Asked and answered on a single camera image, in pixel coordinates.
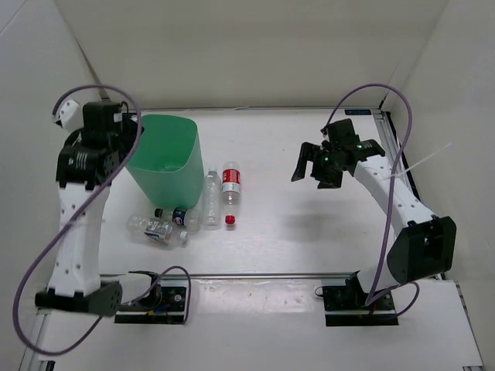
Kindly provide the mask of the red label plastic bottle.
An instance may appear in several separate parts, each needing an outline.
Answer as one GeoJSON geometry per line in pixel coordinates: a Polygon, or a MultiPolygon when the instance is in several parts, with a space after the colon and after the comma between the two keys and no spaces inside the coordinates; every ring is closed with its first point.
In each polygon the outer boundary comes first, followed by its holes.
{"type": "Polygon", "coordinates": [[[221,198],[224,222],[234,227],[241,205],[241,172],[237,162],[227,162],[222,171],[221,198]]]}

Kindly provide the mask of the blue white label clear bottle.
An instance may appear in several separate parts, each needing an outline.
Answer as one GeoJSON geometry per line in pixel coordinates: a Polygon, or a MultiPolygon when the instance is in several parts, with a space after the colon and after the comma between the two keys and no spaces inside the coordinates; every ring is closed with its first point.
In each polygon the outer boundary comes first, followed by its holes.
{"type": "Polygon", "coordinates": [[[130,215],[125,228],[132,242],[154,243],[164,247],[183,247],[189,239],[188,231],[174,222],[155,217],[130,215]]]}

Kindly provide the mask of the clear plastic bottle white cap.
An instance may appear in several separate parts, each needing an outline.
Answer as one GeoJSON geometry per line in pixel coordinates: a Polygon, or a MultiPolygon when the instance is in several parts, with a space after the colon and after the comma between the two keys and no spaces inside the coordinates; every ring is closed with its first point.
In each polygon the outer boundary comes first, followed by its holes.
{"type": "Polygon", "coordinates": [[[210,167],[203,182],[203,225],[214,228],[220,225],[221,180],[216,167],[210,167]]]}

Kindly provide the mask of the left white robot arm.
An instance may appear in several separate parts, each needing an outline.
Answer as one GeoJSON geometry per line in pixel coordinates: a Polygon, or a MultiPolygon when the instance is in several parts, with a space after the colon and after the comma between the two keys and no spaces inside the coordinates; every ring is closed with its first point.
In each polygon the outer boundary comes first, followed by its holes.
{"type": "Polygon", "coordinates": [[[137,135],[136,120],[124,101],[63,104],[57,124],[69,131],[58,155],[56,184],[61,238],[46,288],[35,296],[40,308],[114,315],[121,303],[117,281],[102,281],[98,256],[103,212],[111,175],[128,156],[137,135]]]}

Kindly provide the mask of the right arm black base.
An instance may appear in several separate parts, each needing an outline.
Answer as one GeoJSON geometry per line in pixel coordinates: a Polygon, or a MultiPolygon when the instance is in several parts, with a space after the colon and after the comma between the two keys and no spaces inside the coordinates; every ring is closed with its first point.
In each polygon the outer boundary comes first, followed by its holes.
{"type": "Polygon", "coordinates": [[[324,280],[314,290],[323,300],[326,327],[376,327],[398,325],[392,286],[376,292],[378,299],[366,305],[368,294],[358,288],[357,275],[345,280],[324,280]]]}

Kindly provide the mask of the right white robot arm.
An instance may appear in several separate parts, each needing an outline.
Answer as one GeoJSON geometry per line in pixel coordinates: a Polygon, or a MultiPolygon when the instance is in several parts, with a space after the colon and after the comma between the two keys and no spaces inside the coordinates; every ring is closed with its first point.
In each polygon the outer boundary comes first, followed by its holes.
{"type": "Polygon", "coordinates": [[[395,234],[393,243],[382,246],[375,267],[347,278],[348,302],[364,309],[387,289],[449,271],[456,244],[453,219],[436,216],[394,177],[384,149],[373,139],[361,140],[350,119],[327,124],[322,133],[321,144],[302,143],[292,181],[309,174],[319,188],[338,189],[343,174],[349,173],[384,211],[386,230],[395,234]]]}

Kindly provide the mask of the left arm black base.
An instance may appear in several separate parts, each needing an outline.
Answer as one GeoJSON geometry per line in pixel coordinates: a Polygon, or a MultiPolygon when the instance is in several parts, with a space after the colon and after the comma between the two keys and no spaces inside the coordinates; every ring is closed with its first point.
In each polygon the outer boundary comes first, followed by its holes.
{"type": "Polygon", "coordinates": [[[166,277],[151,271],[129,271],[129,275],[149,278],[151,290],[138,300],[122,300],[114,316],[114,323],[185,325],[189,319],[192,279],[184,269],[175,269],[182,271],[183,275],[166,277]]]}

